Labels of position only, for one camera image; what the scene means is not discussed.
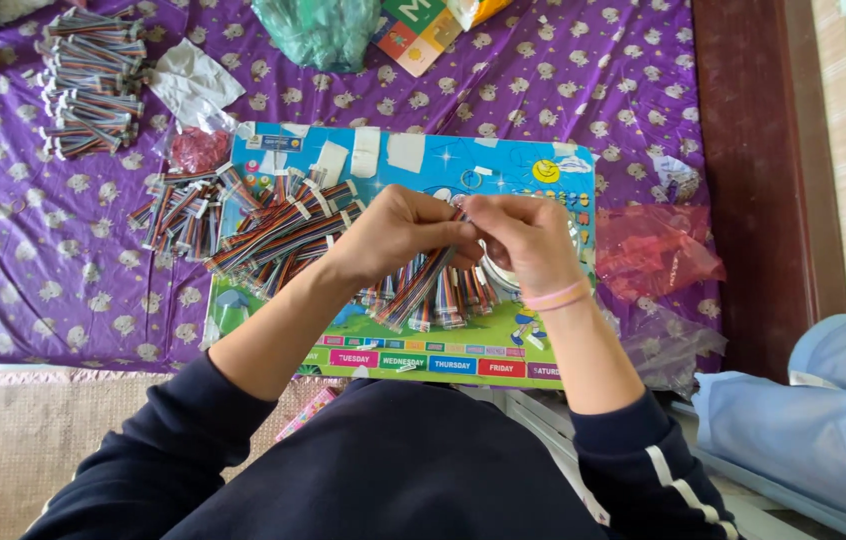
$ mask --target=left hand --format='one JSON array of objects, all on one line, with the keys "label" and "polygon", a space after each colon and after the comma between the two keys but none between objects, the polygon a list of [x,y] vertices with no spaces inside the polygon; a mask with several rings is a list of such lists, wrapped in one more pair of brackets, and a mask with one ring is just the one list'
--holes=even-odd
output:
[{"label": "left hand", "polygon": [[418,253],[451,245],[456,253],[450,264],[469,268],[484,252],[477,243],[476,227],[448,221],[454,212],[440,199],[390,184],[323,256],[322,263],[331,265],[357,289],[379,283]]}]

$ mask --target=navy sweatshirt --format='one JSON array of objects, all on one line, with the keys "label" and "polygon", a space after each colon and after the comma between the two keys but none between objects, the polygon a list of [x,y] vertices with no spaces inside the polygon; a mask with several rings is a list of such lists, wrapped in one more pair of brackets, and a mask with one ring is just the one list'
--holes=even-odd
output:
[{"label": "navy sweatshirt", "polygon": [[204,355],[147,391],[23,534],[41,538],[736,538],[733,516],[647,391],[573,415],[593,520],[525,427],[441,386],[359,380],[228,484],[276,403]]}]

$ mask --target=purple label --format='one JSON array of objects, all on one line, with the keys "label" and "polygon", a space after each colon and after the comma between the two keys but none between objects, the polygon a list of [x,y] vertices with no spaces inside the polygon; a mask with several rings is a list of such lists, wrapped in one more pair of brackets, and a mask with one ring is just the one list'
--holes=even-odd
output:
[{"label": "purple label", "polygon": [[557,364],[544,364],[540,362],[526,363],[527,375],[530,379],[554,379],[560,378],[560,370]]},{"label": "purple label", "polygon": [[376,367],[380,364],[380,353],[376,350],[330,350],[331,366]]}]

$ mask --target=beige mat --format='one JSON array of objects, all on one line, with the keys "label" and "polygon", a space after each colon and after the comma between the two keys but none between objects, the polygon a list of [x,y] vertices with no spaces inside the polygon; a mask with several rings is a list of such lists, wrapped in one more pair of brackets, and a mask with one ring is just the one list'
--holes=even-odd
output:
[{"label": "beige mat", "polygon": [[[140,409],[147,388],[168,378],[76,369],[0,372],[0,538],[18,538],[106,432]],[[253,436],[249,459],[227,469],[225,479],[270,448],[321,388],[344,386],[340,378],[293,381]]]}]

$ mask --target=yellow package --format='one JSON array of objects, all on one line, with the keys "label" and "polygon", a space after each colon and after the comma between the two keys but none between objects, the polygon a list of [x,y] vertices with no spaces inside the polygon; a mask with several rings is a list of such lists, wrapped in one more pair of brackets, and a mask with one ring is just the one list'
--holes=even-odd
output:
[{"label": "yellow package", "polygon": [[447,0],[446,7],[459,26],[467,31],[500,13],[512,2],[513,0]]}]

